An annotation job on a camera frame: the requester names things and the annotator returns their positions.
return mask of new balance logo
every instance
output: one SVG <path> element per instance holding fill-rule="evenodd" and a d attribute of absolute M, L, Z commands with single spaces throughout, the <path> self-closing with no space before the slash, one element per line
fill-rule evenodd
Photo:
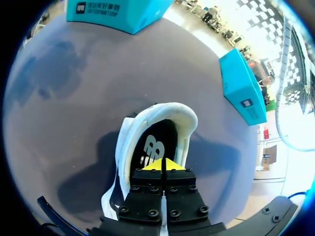
<path fill-rule="evenodd" d="M 78 2 L 77 3 L 76 13 L 77 14 L 84 14 L 85 6 L 86 6 L 86 2 Z"/>
<path fill-rule="evenodd" d="M 150 165 L 155 160 L 164 156 L 165 148 L 162 142 L 156 141 L 153 135 L 149 135 L 146 140 L 146 144 L 143 149 L 148 156 L 141 157 L 140 164 L 144 163 L 144 166 Z"/>

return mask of box label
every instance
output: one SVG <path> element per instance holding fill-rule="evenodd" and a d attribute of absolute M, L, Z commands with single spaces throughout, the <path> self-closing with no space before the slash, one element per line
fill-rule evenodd
<path fill-rule="evenodd" d="M 119 14 L 120 5 L 101 2 L 79 2 L 77 3 L 76 14 L 93 14 L 116 17 Z"/>

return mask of blue cable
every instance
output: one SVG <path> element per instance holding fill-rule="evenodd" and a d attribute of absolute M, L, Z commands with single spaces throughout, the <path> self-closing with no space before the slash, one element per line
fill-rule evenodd
<path fill-rule="evenodd" d="M 298 193 L 293 193 L 292 195 L 288 196 L 288 198 L 293 198 L 294 196 L 297 196 L 297 195 L 307 195 L 307 192 L 298 192 Z"/>

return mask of shoe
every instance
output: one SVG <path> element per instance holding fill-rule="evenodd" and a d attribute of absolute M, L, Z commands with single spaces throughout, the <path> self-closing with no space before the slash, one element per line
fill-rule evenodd
<path fill-rule="evenodd" d="M 116 176 L 102 196 L 104 216 L 117 220 L 119 207 L 130 190 L 130 176 L 155 160 L 167 157 L 185 167 L 189 139 L 198 124 L 197 115 L 181 103 L 153 105 L 135 118 L 125 118 L 116 150 Z"/>

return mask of teal box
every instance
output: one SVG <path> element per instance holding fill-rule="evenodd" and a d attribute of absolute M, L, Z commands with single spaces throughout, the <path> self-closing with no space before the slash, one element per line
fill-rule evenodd
<path fill-rule="evenodd" d="M 162 18 L 172 2 L 173 0 L 69 0 L 66 19 L 135 34 Z"/>
<path fill-rule="evenodd" d="M 233 49 L 219 61 L 225 98 L 248 125 L 267 122 L 260 86 L 242 54 Z"/>

